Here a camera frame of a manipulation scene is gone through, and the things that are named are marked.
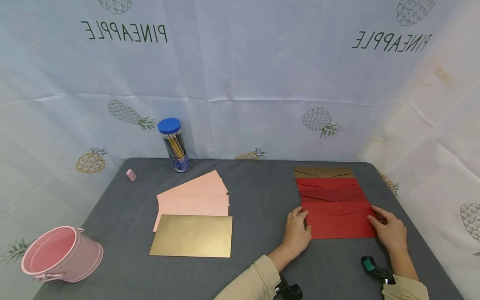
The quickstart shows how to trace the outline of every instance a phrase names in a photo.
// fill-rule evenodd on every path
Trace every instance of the table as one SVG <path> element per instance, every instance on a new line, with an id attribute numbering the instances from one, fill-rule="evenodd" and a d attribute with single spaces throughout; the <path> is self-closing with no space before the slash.
<path id="1" fill-rule="evenodd" d="M 170 160 L 125 161 L 85 221 L 85 235 L 101 243 L 103 261 L 87 279 L 45 283 L 35 300 L 211 300 L 283 238 L 287 214 L 300 205 L 294 166 L 350 168 L 374 205 L 393 212 L 408 229 L 408 245 L 430 299 L 463 299 L 375 167 L 364 162 L 192 160 L 185 173 Z M 125 172 L 132 169 L 136 181 Z M 230 195 L 231 258 L 149 256 L 156 195 L 217 170 Z M 312 240 L 282 274 L 305 300 L 382 299 L 381 283 L 367 276 L 360 257 L 379 266 L 387 256 L 377 239 Z"/>

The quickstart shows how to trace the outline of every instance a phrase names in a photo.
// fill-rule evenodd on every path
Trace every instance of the pencil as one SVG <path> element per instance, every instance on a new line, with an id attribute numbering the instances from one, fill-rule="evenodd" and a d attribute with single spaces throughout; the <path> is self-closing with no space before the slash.
<path id="1" fill-rule="evenodd" d="M 183 149 L 180 141 L 178 140 L 177 135 L 176 135 L 176 134 L 172 134 L 171 137 L 172 137 L 172 139 L 175 141 L 175 143 L 177 144 L 178 148 L 180 149 L 180 152 L 181 152 L 182 157 L 184 157 L 184 156 L 185 156 L 185 150 Z"/>
<path id="2" fill-rule="evenodd" d="M 170 158 L 175 158 L 175 159 L 176 159 L 175 155 L 173 154 L 173 148 L 172 148 L 172 146 L 168 143 L 167 140 L 164 139 L 164 141 L 165 141 L 165 143 L 167 144 L 168 156 L 170 156 Z"/>
<path id="3" fill-rule="evenodd" d="M 176 152 L 177 152 L 177 154 L 178 154 L 178 158 L 177 158 L 177 159 L 180 159 L 180 158 L 182 158 L 182 157 L 183 157 L 183 154 L 182 154 L 182 152 L 181 152 L 181 150 L 180 150 L 179 146 L 178 146 L 178 145 L 177 145 L 177 143 L 175 142 L 175 140 L 174 140 L 174 139 L 172 139 L 172 138 L 170 138 L 170 137 L 168 138 L 168 140 L 169 140 L 169 141 L 170 141 L 170 143 L 172 144 L 172 146 L 173 146 L 173 149 L 175 149 L 175 151 L 176 151 Z"/>
<path id="4" fill-rule="evenodd" d="M 167 143 L 168 147 L 171 149 L 172 153 L 173 153 L 173 158 L 174 159 L 180 159 L 180 153 L 178 151 L 178 149 L 175 147 L 175 145 L 173 144 L 172 140 L 168 138 L 168 135 L 163 135 L 163 138 L 165 140 L 165 142 Z"/>
<path id="5" fill-rule="evenodd" d="M 187 153 L 187 149 L 185 148 L 185 143 L 183 142 L 183 137 L 182 137 L 182 135 L 181 135 L 181 132 L 178 132 L 178 133 L 177 133 L 177 137 L 178 137 L 178 139 L 179 139 L 179 141 L 180 141 L 181 146 L 183 147 L 183 151 L 184 151 L 185 153 Z"/>

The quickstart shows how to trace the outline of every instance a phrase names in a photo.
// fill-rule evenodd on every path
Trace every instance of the white fabric backdrop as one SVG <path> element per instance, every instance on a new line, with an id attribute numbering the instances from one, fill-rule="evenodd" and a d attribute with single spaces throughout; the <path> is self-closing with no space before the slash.
<path id="1" fill-rule="evenodd" d="M 408 24 L 401 9 L 417 2 L 424 19 Z M 0 249 L 81 225 L 125 159 L 167 157 L 158 133 L 135 124 L 140 117 L 179 118 L 192 158 L 261 148 L 260 159 L 358 159 L 408 101 L 407 82 L 426 54 L 449 45 L 461 2 L 434 2 L 0 3 Z M 342 131 L 325 139 L 307 128 L 302 116 L 314 107 L 328 112 L 322 126 L 330 116 Z M 95 147 L 107 152 L 105 168 L 77 171 Z M 38 288 L 18 262 L 0 264 L 0 276 L 7 299 L 30 299 Z"/>
<path id="2" fill-rule="evenodd" d="M 478 1 L 458 10 L 361 156 L 398 184 L 400 203 L 469 300 L 480 295 L 479 10 Z"/>

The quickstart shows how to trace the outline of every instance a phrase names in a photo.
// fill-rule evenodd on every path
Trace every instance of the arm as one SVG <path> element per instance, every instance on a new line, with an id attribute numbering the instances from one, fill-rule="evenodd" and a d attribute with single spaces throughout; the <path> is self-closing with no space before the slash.
<path id="1" fill-rule="evenodd" d="M 215 300 L 271 300 L 280 283 L 280 273 L 307 248 L 312 239 L 311 228 L 303 227 L 308 212 L 297 207 L 288 214 L 283 242 L 268 256 L 263 255 L 245 272 L 230 282 Z"/>
<path id="2" fill-rule="evenodd" d="M 394 272 L 395 285 L 384 285 L 385 300 L 428 300 L 427 288 L 419 281 L 407 247 L 407 228 L 394 214 L 372 206 L 379 220 L 368 216 L 378 238 L 386 247 Z"/>

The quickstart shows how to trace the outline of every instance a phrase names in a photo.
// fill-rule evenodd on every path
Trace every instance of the blue lid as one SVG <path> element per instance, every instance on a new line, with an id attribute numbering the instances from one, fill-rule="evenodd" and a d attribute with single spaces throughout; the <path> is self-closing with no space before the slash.
<path id="1" fill-rule="evenodd" d="M 181 128 L 180 121 L 176 118 L 168 118 L 158 122 L 158 131 L 163 134 L 173 134 Z"/>

